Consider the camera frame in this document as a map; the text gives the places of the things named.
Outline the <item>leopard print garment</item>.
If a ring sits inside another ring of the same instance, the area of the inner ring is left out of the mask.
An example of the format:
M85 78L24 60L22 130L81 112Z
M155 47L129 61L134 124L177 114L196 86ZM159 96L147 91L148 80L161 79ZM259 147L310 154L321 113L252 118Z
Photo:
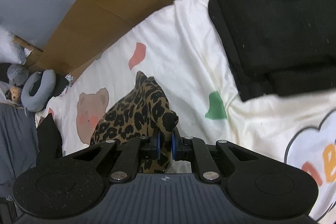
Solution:
M89 145L106 140L124 144L136 137L151 137L155 130L159 130L163 142L160 158L143 160L140 171L165 173L171 159L171 134L178 122L179 117L170 109L169 100L155 78L138 71L133 90L115 103L99 120Z

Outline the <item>grey neck pillow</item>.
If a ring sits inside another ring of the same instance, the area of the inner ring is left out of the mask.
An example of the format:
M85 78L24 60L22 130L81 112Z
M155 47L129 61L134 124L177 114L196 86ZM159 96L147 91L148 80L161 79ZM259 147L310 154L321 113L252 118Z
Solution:
M51 98L55 85L56 74L52 69L34 72L26 81L21 92L23 107L33 113L41 111Z

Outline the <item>brown cardboard box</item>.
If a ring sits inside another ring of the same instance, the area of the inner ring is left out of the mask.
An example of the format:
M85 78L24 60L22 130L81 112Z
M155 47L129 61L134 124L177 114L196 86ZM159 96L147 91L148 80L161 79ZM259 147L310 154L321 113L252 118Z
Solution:
M175 0L76 0L49 42L28 64L74 78L96 57L153 12Z

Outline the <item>black garment on pile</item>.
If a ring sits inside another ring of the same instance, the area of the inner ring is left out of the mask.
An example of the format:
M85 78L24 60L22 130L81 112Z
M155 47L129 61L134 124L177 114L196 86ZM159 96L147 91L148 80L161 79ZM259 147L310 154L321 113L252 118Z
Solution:
M38 149L37 166L63 157L62 136L51 113L37 128Z

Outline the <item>cream bear print blanket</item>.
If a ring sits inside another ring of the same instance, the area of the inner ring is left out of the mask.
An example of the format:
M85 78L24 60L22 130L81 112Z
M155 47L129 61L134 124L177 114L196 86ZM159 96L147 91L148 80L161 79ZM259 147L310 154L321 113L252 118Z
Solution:
M335 223L335 90L241 101L209 0L178 0L147 17L100 53L35 120L52 114L63 154L84 149L98 121L135 85L153 76L183 136L219 139L306 171L319 189L310 216Z

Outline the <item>small plush toy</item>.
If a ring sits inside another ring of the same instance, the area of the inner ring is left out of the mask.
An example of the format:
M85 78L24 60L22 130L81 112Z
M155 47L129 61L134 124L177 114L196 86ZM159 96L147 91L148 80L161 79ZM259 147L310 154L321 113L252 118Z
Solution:
M6 99L16 104L20 104L21 103L21 91L22 90L19 87L12 86L5 93Z

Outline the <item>folded black clothes stack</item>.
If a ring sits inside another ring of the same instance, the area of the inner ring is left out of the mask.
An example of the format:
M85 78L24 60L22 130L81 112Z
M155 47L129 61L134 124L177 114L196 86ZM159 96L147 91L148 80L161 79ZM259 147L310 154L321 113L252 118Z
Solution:
M335 88L335 0L209 0L242 101Z

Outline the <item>black flat cloth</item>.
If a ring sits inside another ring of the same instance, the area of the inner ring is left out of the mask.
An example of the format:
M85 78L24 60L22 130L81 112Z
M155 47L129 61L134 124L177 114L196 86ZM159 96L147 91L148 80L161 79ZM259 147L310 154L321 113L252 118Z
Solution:
M53 97L60 96L64 89L69 85L69 81L61 74L56 73L56 84L52 92Z

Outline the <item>white pillow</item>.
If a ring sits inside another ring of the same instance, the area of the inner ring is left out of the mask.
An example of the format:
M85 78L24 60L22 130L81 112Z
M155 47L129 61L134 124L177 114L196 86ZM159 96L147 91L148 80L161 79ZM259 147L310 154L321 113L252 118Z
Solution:
M25 51L22 46L14 42L14 35L1 27L0 30L0 63L26 63Z

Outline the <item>crumpled plastic bag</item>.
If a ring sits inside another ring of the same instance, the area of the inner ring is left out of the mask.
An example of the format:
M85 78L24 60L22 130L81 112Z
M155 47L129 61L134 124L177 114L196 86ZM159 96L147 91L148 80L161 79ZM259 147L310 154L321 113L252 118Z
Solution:
M22 86L29 77L29 71L20 64L11 64L7 69L7 78L9 84L14 86Z

